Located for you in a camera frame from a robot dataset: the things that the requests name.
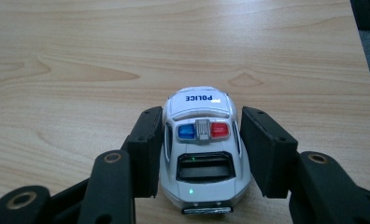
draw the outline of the toy police car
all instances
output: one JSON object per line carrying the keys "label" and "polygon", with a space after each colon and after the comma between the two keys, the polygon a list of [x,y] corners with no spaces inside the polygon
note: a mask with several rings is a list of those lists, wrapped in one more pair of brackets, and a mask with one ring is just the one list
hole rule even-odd
{"label": "toy police car", "polygon": [[183,214],[233,212],[250,183],[235,104],[212,87],[185,88],[164,106],[160,181]]}

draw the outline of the wood grain surface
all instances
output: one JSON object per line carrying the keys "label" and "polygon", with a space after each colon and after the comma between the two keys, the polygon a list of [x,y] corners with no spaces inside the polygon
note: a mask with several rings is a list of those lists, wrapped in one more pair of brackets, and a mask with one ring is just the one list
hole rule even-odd
{"label": "wood grain surface", "polygon": [[[198,85],[264,110],[370,189],[370,75],[349,0],[0,0],[0,198],[87,178],[143,110]],[[183,216],[159,190],[136,200],[137,223],[292,222],[255,183],[224,216]]]}

